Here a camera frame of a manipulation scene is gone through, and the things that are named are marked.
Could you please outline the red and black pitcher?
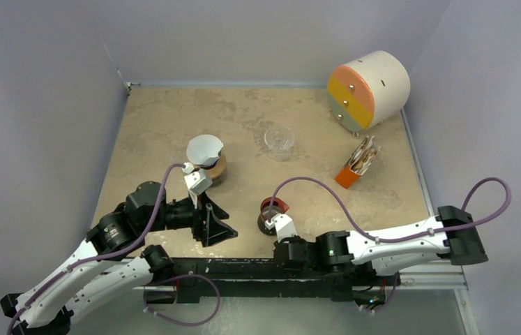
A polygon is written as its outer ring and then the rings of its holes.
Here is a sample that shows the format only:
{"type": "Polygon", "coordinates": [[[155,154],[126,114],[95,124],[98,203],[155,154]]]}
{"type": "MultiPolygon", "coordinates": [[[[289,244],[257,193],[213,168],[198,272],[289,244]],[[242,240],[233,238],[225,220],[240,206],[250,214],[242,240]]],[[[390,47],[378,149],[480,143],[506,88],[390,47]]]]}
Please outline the red and black pitcher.
{"type": "Polygon", "coordinates": [[[260,213],[257,218],[258,229],[267,236],[276,236],[275,228],[267,228],[266,221],[277,214],[284,214],[289,210],[289,205],[280,198],[271,201],[271,197],[265,198],[260,205],[260,213]]]}

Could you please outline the white paper coffee filter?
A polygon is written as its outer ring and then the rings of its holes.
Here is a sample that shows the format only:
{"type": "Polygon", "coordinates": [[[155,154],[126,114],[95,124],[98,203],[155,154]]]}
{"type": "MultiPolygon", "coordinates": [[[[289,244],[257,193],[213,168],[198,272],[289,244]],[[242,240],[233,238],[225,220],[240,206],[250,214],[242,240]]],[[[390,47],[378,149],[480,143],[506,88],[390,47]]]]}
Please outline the white paper coffee filter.
{"type": "Polygon", "coordinates": [[[186,148],[186,157],[194,165],[208,158],[220,156],[224,144],[214,135],[198,135],[191,139],[186,148]]]}

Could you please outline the blue ribbed glass dripper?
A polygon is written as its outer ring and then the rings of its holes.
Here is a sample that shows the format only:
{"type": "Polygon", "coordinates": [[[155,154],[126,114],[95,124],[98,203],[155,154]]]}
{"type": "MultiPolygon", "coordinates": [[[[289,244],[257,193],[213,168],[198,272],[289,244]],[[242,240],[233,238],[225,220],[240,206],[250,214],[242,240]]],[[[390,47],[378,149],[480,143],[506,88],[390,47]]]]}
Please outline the blue ribbed glass dripper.
{"type": "Polygon", "coordinates": [[[213,157],[206,159],[203,163],[198,164],[197,166],[202,169],[212,169],[220,160],[220,157],[213,157]]]}

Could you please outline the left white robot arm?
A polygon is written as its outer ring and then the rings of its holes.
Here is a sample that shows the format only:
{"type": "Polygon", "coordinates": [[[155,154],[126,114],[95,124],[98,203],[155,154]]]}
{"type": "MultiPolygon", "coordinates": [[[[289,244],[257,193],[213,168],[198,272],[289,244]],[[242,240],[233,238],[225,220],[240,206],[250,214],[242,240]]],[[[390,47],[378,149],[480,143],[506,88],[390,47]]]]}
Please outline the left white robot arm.
{"type": "Polygon", "coordinates": [[[202,246],[237,237],[229,214],[205,192],[166,201],[165,183],[146,181],[104,215],[58,268],[34,288],[5,295],[7,334],[67,334],[94,309],[138,286],[191,278],[160,244],[145,236],[186,228],[202,246]]]}

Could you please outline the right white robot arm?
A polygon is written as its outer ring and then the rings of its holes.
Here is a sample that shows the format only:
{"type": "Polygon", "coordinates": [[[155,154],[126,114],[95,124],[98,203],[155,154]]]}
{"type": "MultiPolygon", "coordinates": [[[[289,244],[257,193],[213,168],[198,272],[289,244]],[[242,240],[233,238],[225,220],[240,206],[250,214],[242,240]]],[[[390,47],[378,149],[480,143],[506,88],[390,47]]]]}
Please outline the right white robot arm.
{"type": "Polygon", "coordinates": [[[449,260],[452,265],[476,265],[488,261],[481,238],[471,227],[471,214],[443,206],[435,216],[417,223],[373,230],[364,237],[355,230],[331,231],[314,242],[299,237],[293,220],[274,214],[264,225],[277,237],[273,259],[290,271],[312,271],[318,276],[356,270],[358,279],[372,284],[406,267],[449,260]]]}

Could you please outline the orange coffee filter holder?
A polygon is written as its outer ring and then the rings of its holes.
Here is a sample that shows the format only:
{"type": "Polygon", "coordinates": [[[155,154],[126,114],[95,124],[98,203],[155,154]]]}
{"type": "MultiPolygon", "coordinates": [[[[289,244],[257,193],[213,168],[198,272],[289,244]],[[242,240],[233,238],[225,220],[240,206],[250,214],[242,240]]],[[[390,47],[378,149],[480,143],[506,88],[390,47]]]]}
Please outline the orange coffee filter holder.
{"type": "Polygon", "coordinates": [[[337,173],[335,182],[345,189],[350,188],[368,171],[380,149],[373,135],[366,136],[337,173]]]}

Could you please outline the round cream drawer cabinet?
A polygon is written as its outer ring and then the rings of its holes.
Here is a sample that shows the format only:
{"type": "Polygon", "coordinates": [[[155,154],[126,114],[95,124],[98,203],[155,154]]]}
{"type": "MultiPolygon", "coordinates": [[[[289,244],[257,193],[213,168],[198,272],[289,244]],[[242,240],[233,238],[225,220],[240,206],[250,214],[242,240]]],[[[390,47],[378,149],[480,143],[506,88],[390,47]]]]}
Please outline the round cream drawer cabinet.
{"type": "Polygon", "coordinates": [[[336,67],[326,85],[331,114],[352,133],[366,131],[399,113],[410,91],[406,68],[381,50],[336,67]]]}

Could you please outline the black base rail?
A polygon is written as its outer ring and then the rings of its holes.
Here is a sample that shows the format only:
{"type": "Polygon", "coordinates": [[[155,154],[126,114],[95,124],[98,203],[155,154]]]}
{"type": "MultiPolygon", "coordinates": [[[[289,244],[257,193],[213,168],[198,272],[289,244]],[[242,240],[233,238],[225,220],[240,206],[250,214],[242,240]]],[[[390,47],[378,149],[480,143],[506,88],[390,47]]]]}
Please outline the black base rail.
{"type": "Polygon", "coordinates": [[[370,264],[343,272],[287,271],[270,258],[175,258],[179,279],[144,294],[150,304],[197,304],[202,297],[326,298],[333,302],[384,303],[399,274],[378,276],[370,264]]]}

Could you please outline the aluminium frame rail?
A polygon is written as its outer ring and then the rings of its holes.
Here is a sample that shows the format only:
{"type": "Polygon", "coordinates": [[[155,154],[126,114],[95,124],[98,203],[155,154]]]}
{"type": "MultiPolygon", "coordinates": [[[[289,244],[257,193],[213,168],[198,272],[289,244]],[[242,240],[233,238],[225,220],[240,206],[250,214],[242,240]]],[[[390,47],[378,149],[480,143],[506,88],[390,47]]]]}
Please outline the aluminium frame rail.
{"type": "Polygon", "coordinates": [[[462,273],[416,273],[400,274],[401,290],[461,290],[467,288],[462,273]]]}

